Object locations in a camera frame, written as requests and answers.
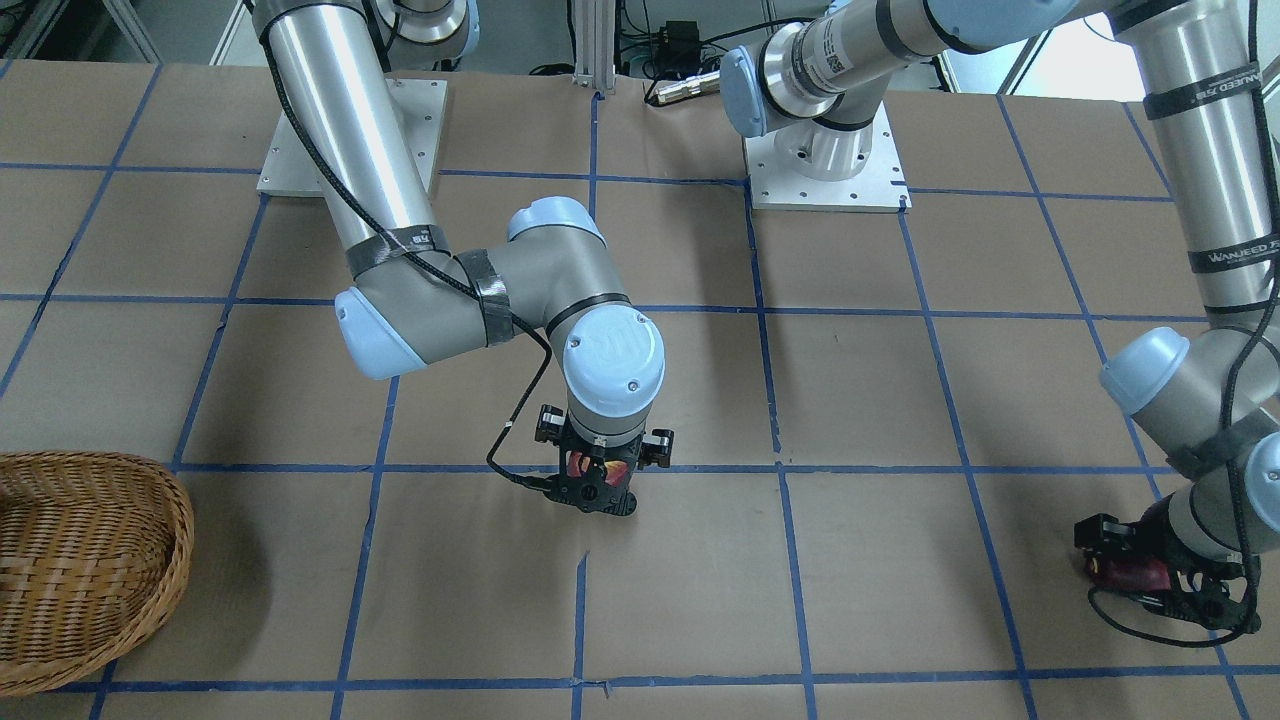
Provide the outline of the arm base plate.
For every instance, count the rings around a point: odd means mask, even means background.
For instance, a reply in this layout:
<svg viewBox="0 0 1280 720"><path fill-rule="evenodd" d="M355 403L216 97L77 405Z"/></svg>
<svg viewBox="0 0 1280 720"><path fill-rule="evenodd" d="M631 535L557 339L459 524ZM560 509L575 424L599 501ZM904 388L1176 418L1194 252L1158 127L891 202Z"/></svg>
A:
<svg viewBox="0 0 1280 720"><path fill-rule="evenodd" d="M745 138L742 147L756 209L897 213L913 206L884 104L860 129L806 122Z"/></svg>
<svg viewBox="0 0 1280 720"><path fill-rule="evenodd" d="M292 102L334 172L353 167L357 152L401 149L430 193L440 150L449 85L443 79L387 79L390 110L375 118L369 109L330 111L323 117L303 102ZM330 186L317 173L287 117L280 117L268 146L256 188L273 197L319 199Z"/></svg>

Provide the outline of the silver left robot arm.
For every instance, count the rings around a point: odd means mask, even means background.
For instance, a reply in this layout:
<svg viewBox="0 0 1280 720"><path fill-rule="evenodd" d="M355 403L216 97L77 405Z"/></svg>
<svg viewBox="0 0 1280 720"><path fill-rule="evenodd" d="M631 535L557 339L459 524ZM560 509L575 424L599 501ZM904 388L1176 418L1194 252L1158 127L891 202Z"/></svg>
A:
<svg viewBox="0 0 1280 720"><path fill-rule="evenodd" d="M1172 178L1128 104L891 94L913 206L759 211L765 346L814 641L1120 623L1187 480L1096 373L1198 340Z"/></svg>

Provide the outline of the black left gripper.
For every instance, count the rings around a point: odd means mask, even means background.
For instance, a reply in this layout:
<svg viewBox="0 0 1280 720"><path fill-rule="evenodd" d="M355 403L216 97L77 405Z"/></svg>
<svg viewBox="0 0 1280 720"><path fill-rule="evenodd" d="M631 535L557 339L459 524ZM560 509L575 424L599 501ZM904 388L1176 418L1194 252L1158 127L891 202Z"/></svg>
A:
<svg viewBox="0 0 1280 720"><path fill-rule="evenodd" d="M1147 612L1194 623L1199 626L1258 626L1257 602L1234 600L1229 582L1258 573L1260 560L1248 562L1206 559L1176 538L1169 520L1170 500L1151 506L1140 520L1121 523L1100 512L1074 525L1074 546L1089 556L1148 556L1167 565L1172 588L1156 594L1123 593L1093 587L1088 602L1110 626L1119 623L1107 615L1097 594L1110 593L1142 606Z"/></svg>

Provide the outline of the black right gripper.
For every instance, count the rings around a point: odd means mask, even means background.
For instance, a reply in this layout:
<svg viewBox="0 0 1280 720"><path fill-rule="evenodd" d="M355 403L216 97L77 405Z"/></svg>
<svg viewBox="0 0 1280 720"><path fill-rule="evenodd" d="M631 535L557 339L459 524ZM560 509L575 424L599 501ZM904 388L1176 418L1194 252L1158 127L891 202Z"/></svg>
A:
<svg viewBox="0 0 1280 720"><path fill-rule="evenodd" d="M538 414L535 441L550 442L558 448L559 468L557 473L561 471L566 456L571 451L581 451L593 457L623 459L636 471L650 465L659 468L669 466L675 447L675 432L654 428L652 430L641 430L623 445L604 446L596 436L591 436L590 433L581 436L577 433L570 421L567 411L544 404Z"/></svg>

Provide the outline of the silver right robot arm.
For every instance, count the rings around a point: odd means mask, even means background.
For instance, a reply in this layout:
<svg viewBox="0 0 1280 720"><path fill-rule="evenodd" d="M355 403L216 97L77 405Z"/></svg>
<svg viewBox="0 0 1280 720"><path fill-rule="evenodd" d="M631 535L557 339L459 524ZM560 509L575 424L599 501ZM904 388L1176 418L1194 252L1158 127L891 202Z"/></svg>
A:
<svg viewBox="0 0 1280 720"><path fill-rule="evenodd" d="M630 301L591 214L554 196L516 211L492 246L453 245L393 97L369 1L255 1L251 17L291 133L320 183L352 284L340 333L365 374L404 375L529 333L559 364L567 407L548 436L563 460L655 462L646 429L666 378L657 324Z"/></svg>

